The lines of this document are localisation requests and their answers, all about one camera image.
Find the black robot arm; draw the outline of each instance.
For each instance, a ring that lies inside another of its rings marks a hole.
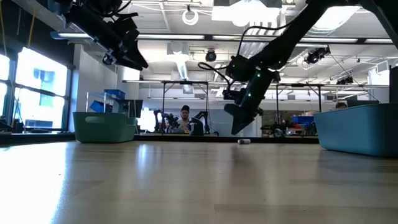
[[[293,49],[315,25],[329,7],[360,5],[373,12],[398,48],[398,1],[388,0],[307,0],[307,7],[290,23],[285,32],[271,41],[257,55],[244,58],[232,57],[227,75],[241,82],[248,82],[246,92],[237,104],[225,105],[224,110],[233,115],[232,134],[237,134],[257,116],[258,106],[269,85],[279,79],[282,68]]]
[[[207,117],[208,117],[208,112],[207,111],[201,111],[199,112],[194,118],[201,120],[201,118],[205,119],[205,134],[210,134],[210,127],[207,122]]]
[[[122,0],[37,0],[62,17],[65,27],[75,24],[88,34],[106,53],[103,63],[118,64],[142,70],[148,64],[137,48],[137,26],[131,17],[137,13],[119,14]],[[111,17],[113,21],[104,21]]]

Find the blue container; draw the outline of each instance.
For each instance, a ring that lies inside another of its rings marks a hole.
[[[124,98],[126,97],[126,93],[120,90],[104,90],[104,92],[115,95],[116,98],[121,100],[124,100]]]
[[[92,109],[93,111],[95,111],[97,113],[104,113],[104,103],[95,100],[90,105],[90,109]],[[106,105],[105,112],[112,113],[112,106]]]
[[[320,145],[329,150],[398,157],[398,104],[364,105],[315,115]]]
[[[311,124],[313,122],[313,116],[294,116],[293,123],[297,124]]]

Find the storage bin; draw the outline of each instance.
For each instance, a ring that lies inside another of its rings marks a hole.
[[[124,100],[126,93],[120,90],[104,90],[105,93],[114,95],[116,98]]]
[[[398,104],[364,105],[315,114],[320,145],[329,150],[398,157]]]
[[[117,113],[74,112],[76,140],[82,143],[118,143],[132,141],[136,119]]]

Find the table surface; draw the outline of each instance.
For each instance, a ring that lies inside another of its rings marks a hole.
[[[316,144],[0,148],[0,223],[397,223],[398,161]]]

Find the window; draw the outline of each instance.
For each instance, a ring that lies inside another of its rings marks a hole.
[[[15,90],[15,97],[18,102],[14,103],[15,119],[22,120],[26,128],[62,127],[63,98],[19,88]]]
[[[10,59],[0,55],[0,80],[7,80],[10,68]]]
[[[0,83],[0,116],[4,114],[4,101],[6,99],[7,85]]]
[[[68,68],[33,50],[23,48],[18,54],[16,82],[65,96]]]

